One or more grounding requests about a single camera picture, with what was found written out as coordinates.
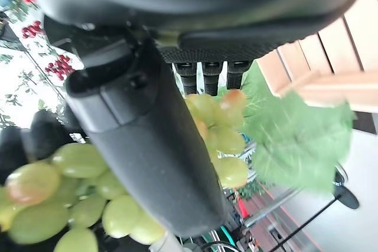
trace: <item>green grape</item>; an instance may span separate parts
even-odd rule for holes
[[[120,196],[109,202],[102,216],[102,225],[113,238],[128,235],[138,223],[142,209],[131,196]]]
[[[95,178],[107,170],[107,165],[95,146],[71,143],[53,155],[53,164],[61,174],[71,178]]]
[[[54,252],[98,252],[95,234],[88,228],[74,228],[65,233]]]
[[[161,239],[164,234],[164,227],[144,212],[138,224],[131,231],[130,237],[141,244],[151,245]]]
[[[216,172],[218,172],[220,169],[220,158],[218,158],[218,151],[212,150],[208,154]]]
[[[238,158],[221,158],[218,176],[223,187],[237,188],[247,182],[248,166]]]
[[[122,195],[129,195],[125,187],[123,187],[111,171],[107,171],[99,177],[96,189],[98,194],[108,200],[115,199]]]
[[[231,155],[243,152],[245,140],[239,133],[224,126],[214,127],[212,130],[217,135],[217,149],[219,151]]]
[[[206,140],[208,135],[208,128],[206,123],[204,123],[201,119],[198,119],[196,117],[193,117],[193,120],[202,139]]]
[[[8,231],[11,228],[16,215],[24,210],[27,206],[21,204],[13,204],[9,202],[0,206],[0,228],[1,231]]]
[[[195,117],[201,119],[209,127],[215,124],[220,107],[213,97],[209,94],[190,94],[186,100],[197,109]]]
[[[97,194],[81,200],[70,210],[72,227],[91,227],[101,217],[106,200]]]
[[[191,101],[191,100],[188,100],[188,99],[185,99],[185,103],[188,107],[188,110],[190,112],[190,114],[194,117],[194,116],[198,116],[199,114],[199,111],[198,109],[195,107],[194,103]]]
[[[207,132],[207,138],[205,140],[206,148],[209,152],[214,152],[218,148],[218,138],[217,134],[213,130],[214,128],[210,128]]]
[[[78,179],[63,177],[57,192],[48,201],[59,203],[66,208],[76,204],[78,201],[76,195],[78,185]]]
[[[35,205],[51,197],[60,184],[60,176],[47,163],[24,165],[6,179],[9,196],[18,203]]]
[[[8,235],[17,244],[38,243],[61,231],[68,218],[68,210],[60,204],[42,203],[19,212]]]
[[[220,101],[221,108],[234,107],[240,111],[247,105],[247,97],[241,90],[228,91]]]

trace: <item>wooden slat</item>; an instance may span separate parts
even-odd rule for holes
[[[358,112],[378,112],[378,90],[298,90],[298,94],[310,106],[330,107],[348,101]]]
[[[321,30],[319,35],[336,74],[360,71],[342,19]]]
[[[277,91],[290,83],[290,79],[277,51],[273,50],[258,59],[258,64],[271,93],[277,96]]]
[[[378,72],[323,76],[302,85],[303,90],[378,90]]]
[[[378,70],[378,0],[357,0],[345,18],[364,70]]]
[[[280,97],[284,97],[287,93],[291,90],[296,90],[302,86],[307,86],[307,84],[311,84],[315,79],[319,78],[320,72],[318,70],[312,71],[310,70],[301,78],[296,79],[295,81],[291,82],[287,86],[283,87],[278,91]]]
[[[297,41],[293,44],[285,44],[279,47],[278,52],[292,81],[309,72],[307,60]]]
[[[299,44],[302,47],[310,70],[317,70],[320,74],[325,75],[332,73],[318,35],[310,35],[304,40],[299,41]]]

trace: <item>white wall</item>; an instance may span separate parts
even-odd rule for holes
[[[360,201],[358,210],[335,203],[305,230],[323,252],[378,251],[378,136],[354,130],[350,154],[343,164],[349,181],[346,187]],[[274,189],[277,196],[282,189]],[[332,196],[300,193],[284,205],[302,224]]]

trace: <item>black stand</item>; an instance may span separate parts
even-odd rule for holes
[[[276,251],[278,248],[281,248],[286,242],[288,242],[290,239],[292,239],[298,232],[300,232],[303,228],[305,228],[309,223],[311,223],[314,219],[319,217],[326,209],[328,209],[330,206],[333,205],[336,201],[340,201],[343,205],[347,206],[351,209],[357,209],[360,206],[359,201],[357,200],[356,196],[353,195],[352,192],[350,192],[346,187],[344,186],[335,186],[335,198],[329,202],[323,209],[318,211],[314,216],[312,216],[308,221],[306,221],[304,224],[302,224],[300,227],[298,227],[295,231],[290,233],[287,238],[282,240],[279,244],[277,244],[273,249],[271,249],[270,252]]]

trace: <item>grape leaf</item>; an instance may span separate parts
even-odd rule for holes
[[[257,64],[246,73],[242,90],[248,100],[243,131],[258,143],[253,167],[259,179],[331,191],[335,164],[349,150],[349,105],[309,107],[295,93],[274,97]]]

